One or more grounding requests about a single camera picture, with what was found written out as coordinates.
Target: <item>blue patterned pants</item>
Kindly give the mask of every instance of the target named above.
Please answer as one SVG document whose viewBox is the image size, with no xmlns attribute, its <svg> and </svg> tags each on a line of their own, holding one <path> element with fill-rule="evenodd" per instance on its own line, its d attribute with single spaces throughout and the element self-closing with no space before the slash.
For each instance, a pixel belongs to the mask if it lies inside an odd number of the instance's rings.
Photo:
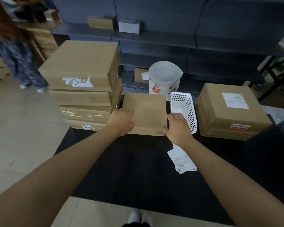
<svg viewBox="0 0 284 227">
<path fill-rule="evenodd" d="M 33 53 L 25 41 L 0 41 L 0 58 L 20 85 L 34 84 L 37 89 L 48 86 L 38 71 Z"/>
</svg>

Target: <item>person's right hand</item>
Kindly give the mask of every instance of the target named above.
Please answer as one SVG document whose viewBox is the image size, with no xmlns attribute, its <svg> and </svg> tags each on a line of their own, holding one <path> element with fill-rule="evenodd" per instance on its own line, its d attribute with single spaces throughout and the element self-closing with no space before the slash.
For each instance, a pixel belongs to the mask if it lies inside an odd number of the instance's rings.
<svg viewBox="0 0 284 227">
<path fill-rule="evenodd" d="M 183 146 L 193 139 L 186 119 L 180 113 L 170 113 L 167 115 L 169 121 L 169 129 L 163 125 L 163 132 L 172 143 Z"/>
<path fill-rule="evenodd" d="M 106 128 L 115 131 L 118 137 L 125 135 L 135 126 L 135 123 L 132 121 L 133 114 L 133 110 L 115 109 L 107 122 Z"/>
</svg>

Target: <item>orange logo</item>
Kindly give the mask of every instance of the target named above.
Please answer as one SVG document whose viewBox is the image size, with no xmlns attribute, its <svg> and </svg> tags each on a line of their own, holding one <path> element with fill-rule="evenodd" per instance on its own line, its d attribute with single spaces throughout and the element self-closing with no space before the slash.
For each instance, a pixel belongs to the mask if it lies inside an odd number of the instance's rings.
<svg viewBox="0 0 284 227">
<path fill-rule="evenodd" d="M 159 93 L 161 90 L 157 86 L 153 86 L 153 92 Z"/>
</svg>

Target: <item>white plastic basket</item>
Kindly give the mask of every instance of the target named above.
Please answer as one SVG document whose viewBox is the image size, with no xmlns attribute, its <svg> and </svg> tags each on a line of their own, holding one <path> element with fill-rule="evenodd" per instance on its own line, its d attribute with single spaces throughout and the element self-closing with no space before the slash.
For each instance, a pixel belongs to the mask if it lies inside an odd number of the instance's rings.
<svg viewBox="0 0 284 227">
<path fill-rule="evenodd" d="M 192 134 L 197 132 L 197 118 L 191 94 L 182 92 L 170 93 L 170 110 L 183 114 Z"/>
</svg>

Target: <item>orange shirt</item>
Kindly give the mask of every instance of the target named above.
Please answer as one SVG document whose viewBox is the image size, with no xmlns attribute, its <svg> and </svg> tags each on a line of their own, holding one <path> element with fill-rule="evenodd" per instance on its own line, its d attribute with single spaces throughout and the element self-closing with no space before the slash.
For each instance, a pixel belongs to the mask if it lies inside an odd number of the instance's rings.
<svg viewBox="0 0 284 227">
<path fill-rule="evenodd" d="M 20 29 L 12 21 L 0 3 L 0 41 L 9 41 L 20 37 L 22 37 Z"/>
</svg>

